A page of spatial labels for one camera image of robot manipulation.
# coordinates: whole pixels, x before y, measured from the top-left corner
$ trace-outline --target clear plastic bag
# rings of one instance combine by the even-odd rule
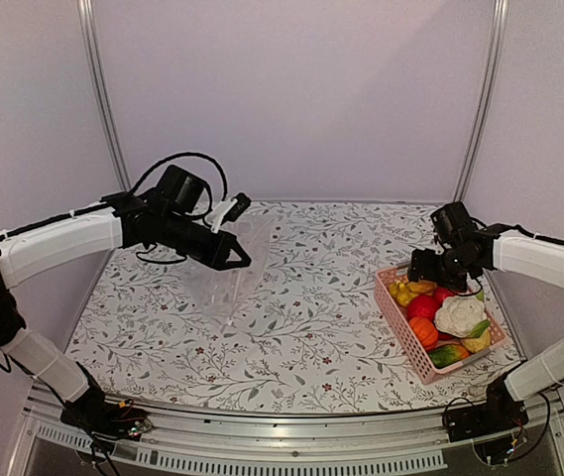
[[[269,258],[271,231],[277,221],[275,217],[247,215],[222,227],[238,237],[238,242],[251,257],[248,268],[218,272],[193,260],[180,266],[196,308],[222,329],[234,324],[239,307],[262,280]]]

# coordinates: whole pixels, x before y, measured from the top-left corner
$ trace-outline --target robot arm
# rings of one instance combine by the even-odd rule
[[[443,206],[431,220],[444,251],[415,250],[409,268],[412,281],[427,279],[464,292],[467,276],[478,279],[487,269],[520,273],[564,289],[563,241],[540,239],[520,226],[479,228],[461,202]],[[516,420],[527,422],[522,401],[563,383],[564,339],[492,382],[482,408],[456,410],[448,417],[454,418],[453,426],[471,426],[458,428],[465,437],[509,429]]]
[[[64,422],[117,438],[137,437],[151,427],[142,411],[105,403],[84,368],[27,328],[9,290],[81,256],[138,244],[162,244],[220,271],[249,266],[235,235],[219,227],[237,219],[250,200],[240,193],[221,202],[206,214],[207,227],[195,222],[199,215],[190,215],[206,187],[200,178],[169,166],[158,185],[140,196],[117,193],[88,208],[0,232],[0,350],[58,394],[66,408]],[[125,423],[116,421],[119,410]]]

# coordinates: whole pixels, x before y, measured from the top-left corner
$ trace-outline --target green leaf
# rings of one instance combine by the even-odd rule
[[[479,339],[484,331],[489,328],[491,322],[488,319],[484,319],[482,322],[476,324],[476,326],[471,330],[471,333],[467,335],[467,339]]]

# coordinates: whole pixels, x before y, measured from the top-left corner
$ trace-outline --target floral tablecloth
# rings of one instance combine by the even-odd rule
[[[278,221],[262,282],[225,329],[196,310],[178,266],[118,251],[66,352],[107,392],[216,409],[362,413],[479,399],[518,361],[512,342],[423,386],[373,298],[377,269],[431,245],[432,210],[253,204],[248,213]],[[506,327],[484,287],[487,308]]]

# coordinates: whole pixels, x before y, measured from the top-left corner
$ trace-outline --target plastic basket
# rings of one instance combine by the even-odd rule
[[[475,362],[507,342],[507,334],[486,310],[487,319],[491,322],[491,326],[489,327],[489,330],[491,331],[491,346],[488,349],[461,360],[460,362],[451,364],[443,369],[437,369],[431,362],[431,359],[422,347],[422,344],[420,344],[420,341],[418,341],[417,337],[413,333],[413,330],[409,327],[407,319],[404,316],[404,308],[400,307],[394,301],[392,296],[390,296],[390,285],[396,280],[403,280],[406,274],[407,265],[386,268],[378,271],[376,274],[374,297],[383,312],[383,316],[390,324],[392,330],[398,338],[398,341],[400,342],[400,345],[409,357],[409,360],[413,364],[413,368],[424,385],[431,384],[436,380],[441,379],[444,375]]]

